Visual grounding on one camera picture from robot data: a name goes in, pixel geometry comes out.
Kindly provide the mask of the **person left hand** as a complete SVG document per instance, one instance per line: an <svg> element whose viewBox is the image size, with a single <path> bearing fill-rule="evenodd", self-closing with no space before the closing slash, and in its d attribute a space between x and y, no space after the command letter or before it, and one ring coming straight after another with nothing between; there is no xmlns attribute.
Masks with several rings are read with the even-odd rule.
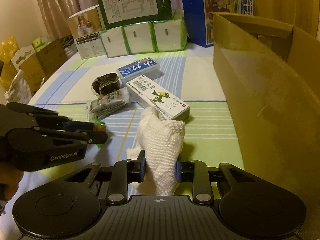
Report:
<svg viewBox="0 0 320 240"><path fill-rule="evenodd" d="M18 190L19 182L24 175L23 171L16 169L14 166L6 163L0 165L0 183L4 184L4 198L9 201Z"/></svg>

